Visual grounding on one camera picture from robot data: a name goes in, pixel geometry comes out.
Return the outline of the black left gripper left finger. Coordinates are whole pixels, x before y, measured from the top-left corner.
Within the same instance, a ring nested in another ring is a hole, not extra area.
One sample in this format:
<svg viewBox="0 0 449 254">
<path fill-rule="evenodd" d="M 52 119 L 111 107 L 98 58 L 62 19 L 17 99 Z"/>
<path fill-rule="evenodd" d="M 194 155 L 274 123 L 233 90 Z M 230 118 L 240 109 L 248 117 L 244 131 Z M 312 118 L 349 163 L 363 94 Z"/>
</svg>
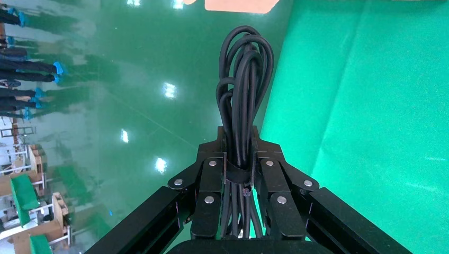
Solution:
<svg viewBox="0 0 449 254">
<path fill-rule="evenodd" d="M 220 236 L 220 219 L 226 142 L 223 127 L 217 139 L 199 145 L 196 161 L 172 177 L 167 185 L 181 193 L 178 211 L 187 212 L 192 240 L 213 240 Z"/>
</svg>

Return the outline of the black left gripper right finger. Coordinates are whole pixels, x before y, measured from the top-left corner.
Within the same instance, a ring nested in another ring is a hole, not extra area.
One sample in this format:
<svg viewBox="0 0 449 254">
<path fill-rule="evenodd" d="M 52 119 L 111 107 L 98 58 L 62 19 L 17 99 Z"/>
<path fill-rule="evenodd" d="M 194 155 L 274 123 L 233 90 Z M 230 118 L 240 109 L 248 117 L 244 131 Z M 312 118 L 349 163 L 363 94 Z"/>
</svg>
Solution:
<svg viewBox="0 0 449 254">
<path fill-rule="evenodd" d="M 304 240 L 310 208 L 307 196 L 319 183 L 289 164 L 280 145 L 260 138 L 253 127 L 252 146 L 256 159 L 254 186 L 266 236 L 279 240 Z"/>
</svg>

